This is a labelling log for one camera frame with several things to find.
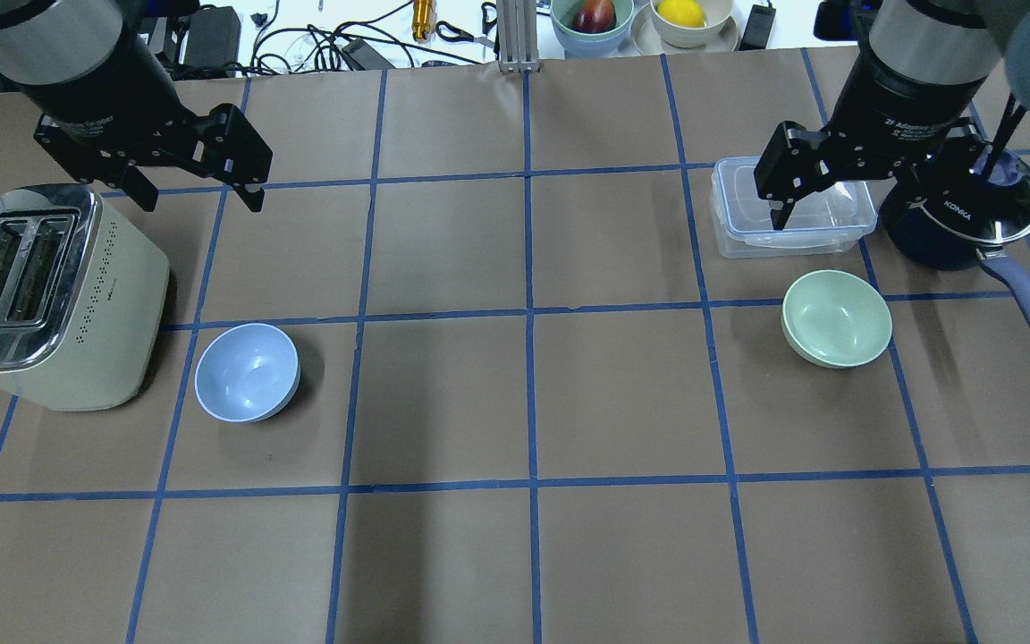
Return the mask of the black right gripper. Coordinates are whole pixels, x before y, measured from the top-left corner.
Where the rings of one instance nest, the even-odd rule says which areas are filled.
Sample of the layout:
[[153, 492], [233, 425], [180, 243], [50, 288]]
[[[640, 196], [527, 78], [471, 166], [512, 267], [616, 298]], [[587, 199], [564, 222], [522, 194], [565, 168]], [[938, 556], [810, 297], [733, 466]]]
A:
[[895, 174], [912, 194], [936, 194], [981, 178], [990, 141], [973, 121], [957, 121], [984, 79], [926, 84], [904, 76], [862, 45], [832, 117], [809, 131], [783, 122], [755, 167], [756, 195], [784, 231], [798, 202], [838, 180]]

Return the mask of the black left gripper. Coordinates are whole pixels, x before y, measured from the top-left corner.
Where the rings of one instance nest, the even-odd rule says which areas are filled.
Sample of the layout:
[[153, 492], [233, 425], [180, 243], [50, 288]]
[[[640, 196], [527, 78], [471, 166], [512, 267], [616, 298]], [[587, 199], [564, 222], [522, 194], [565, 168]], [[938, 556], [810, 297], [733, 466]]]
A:
[[261, 211], [269, 144], [235, 105], [193, 114], [127, 26], [5, 26], [0, 73], [39, 107], [34, 141], [78, 183], [101, 181], [154, 212], [158, 188], [132, 162], [172, 166], [232, 187]]

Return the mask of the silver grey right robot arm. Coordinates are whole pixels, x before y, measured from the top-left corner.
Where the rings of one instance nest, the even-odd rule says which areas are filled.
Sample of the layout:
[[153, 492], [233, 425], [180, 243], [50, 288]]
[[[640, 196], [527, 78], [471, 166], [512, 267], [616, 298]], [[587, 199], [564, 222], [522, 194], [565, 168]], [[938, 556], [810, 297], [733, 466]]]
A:
[[830, 121], [781, 123], [756, 164], [775, 231], [814, 192], [908, 174], [998, 64], [1030, 113], [1030, 1], [883, 1], [858, 45]]

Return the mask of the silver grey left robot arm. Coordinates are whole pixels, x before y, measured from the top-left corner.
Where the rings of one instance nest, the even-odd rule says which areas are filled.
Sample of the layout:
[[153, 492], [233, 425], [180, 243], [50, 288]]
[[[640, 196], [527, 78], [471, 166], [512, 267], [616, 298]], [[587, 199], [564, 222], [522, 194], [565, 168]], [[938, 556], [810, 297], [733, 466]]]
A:
[[188, 110], [114, 1], [0, 1], [0, 76], [40, 110], [33, 138], [78, 183], [151, 211], [144, 168], [174, 167], [265, 200], [273, 150], [241, 108]]

